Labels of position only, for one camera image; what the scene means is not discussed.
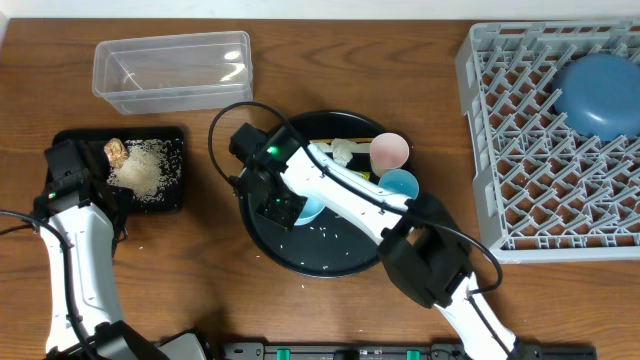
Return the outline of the pile of rice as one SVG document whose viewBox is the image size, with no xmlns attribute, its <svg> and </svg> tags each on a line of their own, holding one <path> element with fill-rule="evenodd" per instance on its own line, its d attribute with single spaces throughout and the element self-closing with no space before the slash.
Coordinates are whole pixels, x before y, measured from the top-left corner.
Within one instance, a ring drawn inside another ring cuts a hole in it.
<svg viewBox="0 0 640 360">
<path fill-rule="evenodd" d="M 128 188 L 142 204 L 167 201 L 182 175 L 182 150 L 171 140 L 125 140 L 129 152 L 124 165 L 110 166 L 107 183 Z"/>
</svg>

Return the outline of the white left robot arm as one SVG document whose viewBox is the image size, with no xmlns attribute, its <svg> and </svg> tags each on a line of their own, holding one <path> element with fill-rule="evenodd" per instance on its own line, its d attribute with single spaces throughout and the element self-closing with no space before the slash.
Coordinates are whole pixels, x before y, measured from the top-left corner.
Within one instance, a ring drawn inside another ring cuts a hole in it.
<svg viewBox="0 0 640 360">
<path fill-rule="evenodd" d="M 83 141 L 65 140 L 45 152 L 48 178 L 34 201 L 34 225 L 47 247 L 52 321 L 51 359 L 207 359 L 193 331 L 160 343 L 124 320 L 113 256 L 126 235 L 130 189 L 111 186 L 105 154 Z"/>
</svg>

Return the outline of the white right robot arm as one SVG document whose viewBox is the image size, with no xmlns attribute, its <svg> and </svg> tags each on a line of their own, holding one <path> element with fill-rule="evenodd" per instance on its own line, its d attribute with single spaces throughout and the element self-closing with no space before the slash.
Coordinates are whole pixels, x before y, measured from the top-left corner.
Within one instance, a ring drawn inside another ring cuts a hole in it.
<svg viewBox="0 0 640 360">
<path fill-rule="evenodd" d="M 430 195 L 385 190 L 338 165 L 293 128 L 267 135 L 243 124 L 229 151 L 244 168 L 232 183 L 257 216 L 293 229 L 309 199 L 358 228 L 376 246 L 392 283 L 425 308 L 437 308 L 471 359 L 513 359 L 517 338 L 484 299 L 471 263 L 477 241 L 462 233 Z"/>
</svg>

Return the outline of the light blue small bowl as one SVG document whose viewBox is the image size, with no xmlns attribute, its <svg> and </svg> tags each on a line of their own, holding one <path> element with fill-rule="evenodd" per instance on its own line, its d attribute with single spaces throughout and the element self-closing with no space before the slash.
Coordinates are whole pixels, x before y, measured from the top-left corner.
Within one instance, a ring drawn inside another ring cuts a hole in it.
<svg viewBox="0 0 640 360">
<path fill-rule="evenodd" d="M 320 201 L 309 197 L 299 214 L 299 217 L 295 221 L 295 226 L 302 226 L 312 222 L 323 210 L 325 205 Z"/>
</svg>

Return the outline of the brown food scrap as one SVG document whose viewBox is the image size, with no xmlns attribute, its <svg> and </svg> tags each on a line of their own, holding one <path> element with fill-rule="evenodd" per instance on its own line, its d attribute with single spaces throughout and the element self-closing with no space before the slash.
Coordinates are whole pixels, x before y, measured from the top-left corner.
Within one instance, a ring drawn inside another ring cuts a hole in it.
<svg viewBox="0 0 640 360">
<path fill-rule="evenodd" d="M 129 158 L 129 152 L 118 138 L 110 139 L 103 148 L 108 162 L 115 169 L 121 168 Z"/>
</svg>

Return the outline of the large dark blue bowl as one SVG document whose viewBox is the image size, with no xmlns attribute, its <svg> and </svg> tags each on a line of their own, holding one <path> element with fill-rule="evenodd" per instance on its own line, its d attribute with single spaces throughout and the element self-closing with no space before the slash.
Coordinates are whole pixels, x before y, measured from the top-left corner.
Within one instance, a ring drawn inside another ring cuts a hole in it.
<svg viewBox="0 0 640 360">
<path fill-rule="evenodd" d="M 611 54 L 591 54 L 561 69 L 555 110 L 582 136 L 612 141 L 639 134 L 639 66 Z"/>
</svg>

